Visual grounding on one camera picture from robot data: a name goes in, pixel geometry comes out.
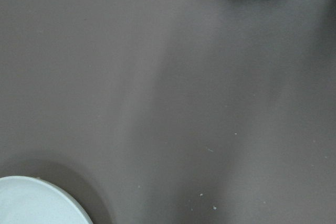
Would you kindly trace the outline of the cream round plate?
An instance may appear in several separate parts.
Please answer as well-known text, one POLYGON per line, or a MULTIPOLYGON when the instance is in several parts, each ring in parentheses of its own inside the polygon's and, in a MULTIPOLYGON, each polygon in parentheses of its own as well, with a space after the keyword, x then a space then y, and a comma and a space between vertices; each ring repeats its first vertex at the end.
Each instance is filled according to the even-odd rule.
POLYGON ((40 178, 1 178, 1 223, 92 223, 82 206, 40 178))

